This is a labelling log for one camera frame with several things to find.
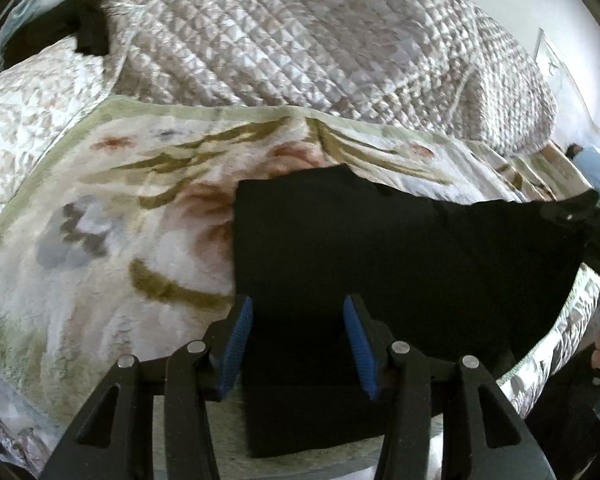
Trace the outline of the quilted beige comforter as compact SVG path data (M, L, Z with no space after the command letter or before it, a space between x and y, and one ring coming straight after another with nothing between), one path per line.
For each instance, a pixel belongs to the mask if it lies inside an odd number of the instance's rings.
M117 92L144 102L294 105L533 153L556 102L474 0L108 0L129 40Z

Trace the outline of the black pants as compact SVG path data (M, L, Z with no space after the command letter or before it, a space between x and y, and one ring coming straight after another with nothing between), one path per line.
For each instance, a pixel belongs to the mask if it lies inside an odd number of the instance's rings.
M347 296L426 356L472 354L502 376L554 326L583 247L538 202L430 200L346 166L240 182L233 254L236 289L252 301L242 361L251 453L384 432L387 412L358 379Z

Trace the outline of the floral plush blanket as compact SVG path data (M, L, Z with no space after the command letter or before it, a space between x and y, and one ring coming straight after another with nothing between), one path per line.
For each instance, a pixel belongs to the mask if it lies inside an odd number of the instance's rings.
M233 192L328 165L461 204L562 200L585 178L554 145L490 145L306 108L102 102L0 214L0 456L38 474L125 353L160 358L228 311Z

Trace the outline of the floral white bed sheet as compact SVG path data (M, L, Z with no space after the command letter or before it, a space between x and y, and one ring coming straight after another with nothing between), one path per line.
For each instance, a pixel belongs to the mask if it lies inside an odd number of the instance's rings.
M114 39L94 56L67 37L0 73L0 214L57 139L108 96L129 43Z

